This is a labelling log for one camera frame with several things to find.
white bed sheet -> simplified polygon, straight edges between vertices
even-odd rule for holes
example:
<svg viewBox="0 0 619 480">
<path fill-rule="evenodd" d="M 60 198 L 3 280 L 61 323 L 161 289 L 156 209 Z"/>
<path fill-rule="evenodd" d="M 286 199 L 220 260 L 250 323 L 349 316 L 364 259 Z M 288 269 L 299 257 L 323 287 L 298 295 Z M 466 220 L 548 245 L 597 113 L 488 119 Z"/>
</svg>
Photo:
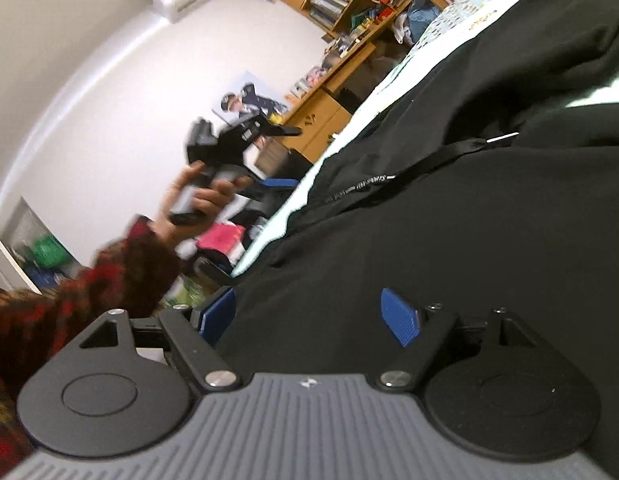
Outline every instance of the white bed sheet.
<svg viewBox="0 0 619 480">
<path fill-rule="evenodd" d="M 294 193 L 267 223 L 260 236 L 250 245 L 233 272 L 233 276 L 245 272 L 256 260 L 263 248 L 271 241 L 285 235 L 287 219 L 294 211 L 307 203 L 308 192 L 314 179 L 328 156 L 342 150 L 356 138 L 362 129 L 385 108 L 414 88 L 438 62 L 445 59 L 461 44 L 474 38 L 496 22 L 519 0 L 491 0 L 476 14 L 459 23 L 452 30 L 436 38 L 417 50 L 412 50 L 407 57 L 374 89 L 365 100 L 352 120 L 328 147 L 318 162 L 301 180 Z"/>
</svg>

gray ribbed surface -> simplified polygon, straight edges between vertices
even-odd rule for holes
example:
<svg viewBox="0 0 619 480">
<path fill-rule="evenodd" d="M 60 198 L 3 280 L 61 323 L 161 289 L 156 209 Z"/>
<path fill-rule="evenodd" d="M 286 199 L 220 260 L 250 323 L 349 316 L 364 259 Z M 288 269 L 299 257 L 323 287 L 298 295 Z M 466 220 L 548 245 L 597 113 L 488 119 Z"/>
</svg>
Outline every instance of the gray ribbed surface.
<svg viewBox="0 0 619 480">
<path fill-rule="evenodd" d="M 257 374 L 205 397 L 165 442 L 128 458 L 78 462 L 38 452 L 9 480 L 603 480 L 583 454 L 518 465 L 472 455 L 430 427 L 411 397 L 362 376 Z"/>
</svg>

black fabric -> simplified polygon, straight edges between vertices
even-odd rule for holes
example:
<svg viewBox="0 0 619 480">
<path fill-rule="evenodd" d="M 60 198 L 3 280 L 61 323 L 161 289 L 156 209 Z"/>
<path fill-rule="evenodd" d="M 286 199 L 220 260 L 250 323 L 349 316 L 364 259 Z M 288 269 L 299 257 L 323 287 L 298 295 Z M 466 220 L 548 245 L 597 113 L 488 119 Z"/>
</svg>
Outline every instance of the black fabric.
<svg viewBox="0 0 619 480">
<path fill-rule="evenodd" d="M 222 356 L 244 377 L 377 374 L 401 351 L 384 287 L 466 318 L 506 305 L 600 391 L 586 450 L 619 476 L 619 105 L 528 115 L 508 148 L 323 200 L 618 69 L 619 0 L 519 2 L 325 162 L 238 285 Z"/>
</svg>

white logo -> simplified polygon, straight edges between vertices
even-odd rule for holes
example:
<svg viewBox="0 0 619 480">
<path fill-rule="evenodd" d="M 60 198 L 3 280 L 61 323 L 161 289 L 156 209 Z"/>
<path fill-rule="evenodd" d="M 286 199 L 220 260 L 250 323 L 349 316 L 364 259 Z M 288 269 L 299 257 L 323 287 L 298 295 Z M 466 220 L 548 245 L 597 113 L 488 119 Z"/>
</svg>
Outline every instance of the white logo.
<svg viewBox="0 0 619 480">
<path fill-rule="evenodd" d="M 299 383 L 303 388 L 311 389 L 314 386 L 317 386 L 319 383 L 314 378 L 308 377 L 307 379 L 302 380 Z"/>
</svg>

red plaid shirt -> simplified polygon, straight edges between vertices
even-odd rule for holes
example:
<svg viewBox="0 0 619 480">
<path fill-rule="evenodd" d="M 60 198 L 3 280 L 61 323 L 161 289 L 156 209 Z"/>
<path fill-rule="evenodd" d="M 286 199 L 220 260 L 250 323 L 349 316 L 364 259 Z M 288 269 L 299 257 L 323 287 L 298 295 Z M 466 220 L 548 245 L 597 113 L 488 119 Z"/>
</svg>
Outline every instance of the red plaid shirt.
<svg viewBox="0 0 619 480">
<path fill-rule="evenodd" d="M 0 478 L 32 451 L 14 410 L 27 379 L 106 310 L 150 316 L 179 270 L 174 251 L 141 218 L 125 240 L 98 254 L 93 269 L 62 282 L 54 298 L 0 289 Z"/>
</svg>

